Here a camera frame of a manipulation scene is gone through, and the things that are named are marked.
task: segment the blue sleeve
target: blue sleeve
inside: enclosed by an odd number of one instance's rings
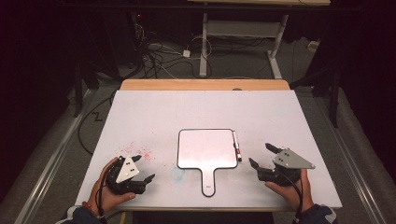
[[[337,215],[334,211],[325,205],[315,204],[301,214],[300,220],[294,220],[293,223],[299,224],[338,224]]]
[[[62,220],[56,224],[101,224],[100,220],[96,218],[88,208],[81,206],[70,207],[64,214]]]

